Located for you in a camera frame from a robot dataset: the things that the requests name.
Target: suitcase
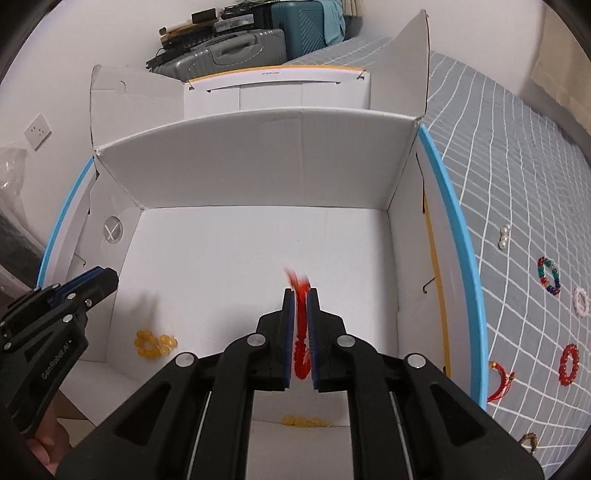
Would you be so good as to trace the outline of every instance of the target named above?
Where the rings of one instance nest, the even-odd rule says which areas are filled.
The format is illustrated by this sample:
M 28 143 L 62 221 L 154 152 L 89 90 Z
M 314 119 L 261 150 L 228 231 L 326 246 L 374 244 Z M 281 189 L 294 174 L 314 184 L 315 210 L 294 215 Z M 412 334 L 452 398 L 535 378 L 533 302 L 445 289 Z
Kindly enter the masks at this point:
M 187 82 L 214 73 L 281 65 L 286 61 L 282 30 L 250 30 L 209 40 L 185 55 L 154 67 L 154 73 Z
M 324 9 L 316 1 L 277 2 L 253 9 L 257 28 L 285 33 L 287 60 L 324 48 Z

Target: suitcase handle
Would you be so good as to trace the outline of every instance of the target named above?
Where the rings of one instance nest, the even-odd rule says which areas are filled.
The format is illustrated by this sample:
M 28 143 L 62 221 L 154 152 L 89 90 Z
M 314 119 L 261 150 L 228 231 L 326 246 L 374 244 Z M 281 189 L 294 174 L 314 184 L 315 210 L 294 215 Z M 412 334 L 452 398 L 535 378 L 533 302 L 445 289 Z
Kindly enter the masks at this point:
M 216 65 L 232 65 L 250 59 L 262 50 L 258 37 L 252 34 L 239 35 L 209 47 Z

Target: yellow stripe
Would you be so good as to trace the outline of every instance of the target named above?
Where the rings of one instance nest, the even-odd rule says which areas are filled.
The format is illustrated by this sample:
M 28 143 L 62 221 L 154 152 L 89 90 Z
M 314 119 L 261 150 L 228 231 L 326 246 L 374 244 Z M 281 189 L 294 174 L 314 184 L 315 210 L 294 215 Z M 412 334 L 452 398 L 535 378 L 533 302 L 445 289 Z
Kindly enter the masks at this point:
M 429 206 L 425 198 L 425 219 L 427 221 L 427 233 L 429 235 L 429 247 L 431 248 L 431 263 L 433 263 L 433 272 L 435 273 L 435 285 L 437 287 L 437 298 L 439 299 L 439 310 L 441 311 L 441 333 L 443 338 L 443 359 L 445 362 L 445 371 L 448 378 L 452 377 L 452 362 L 449 357 L 449 336 L 447 333 L 447 312 L 445 309 L 445 298 L 443 297 L 443 283 L 441 282 L 441 271 L 439 270 L 439 261 L 437 260 L 437 251 L 435 250 L 435 237 L 429 215 Z
M 236 73 L 236 72 L 255 72 L 257 70 L 310 69 L 310 68 L 333 69 L 333 70 L 354 70 L 356 72 L 362 72 L 365 70 L 365 69 L 360 69 L 359 67 L 336 67 L 334 65 L 278 65 L 276 67 L 253 67 L 250 69 L 231 70 L 229 72 L 212 73 L 211 75 L 207 75 L 205 77 L 197 77 L 194 79 L 190 79 L 186 83 L 198 82 L 199 80 L 210 79 L 213 77 L 219 77 L 221 75 L 230 75 L 231 73 Z

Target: silver screw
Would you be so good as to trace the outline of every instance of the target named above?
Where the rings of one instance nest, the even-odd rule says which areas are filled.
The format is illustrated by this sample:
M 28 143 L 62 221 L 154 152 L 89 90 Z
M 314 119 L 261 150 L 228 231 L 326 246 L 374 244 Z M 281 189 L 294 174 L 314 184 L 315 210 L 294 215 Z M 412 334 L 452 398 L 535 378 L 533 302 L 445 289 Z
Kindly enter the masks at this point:
M 195 357 L 190 353 L 181 353 L 174 359 L 174 362 L 181 368 L 190 367 L 194 361 Z
M 351 335 L 341 335 L 336 339 L 336 342 L 344 348 L 350 348 L 355 344 L 355 338 L 351 337 Z
M 264 345 L 266 341 L 267 339 L 265 338 L 265 336 L 261 335 L 260 333 L 253 333 L 250 337 L 246 339 L 246 342 L 250 346 L 261 346 Z
M 423 357 L 419 353 L 413 353 L 412 355 L 409 355 L 407 362 L 411 367 L 414 368 L 423 368 L 427 363 L 425 357 Z

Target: beige curtain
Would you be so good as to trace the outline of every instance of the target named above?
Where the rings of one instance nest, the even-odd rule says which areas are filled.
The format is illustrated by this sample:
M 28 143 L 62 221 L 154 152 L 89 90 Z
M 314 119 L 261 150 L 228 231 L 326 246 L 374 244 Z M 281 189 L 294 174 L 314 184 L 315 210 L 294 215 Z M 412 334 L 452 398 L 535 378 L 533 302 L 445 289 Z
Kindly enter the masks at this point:
M 569 28 L 548 6 L 540 55 L 531 79 L 591 133 L 591 61 Z
M 343 13 L 351 17 L 363 16 L 363 0 L 340 0 L 343 4 Z

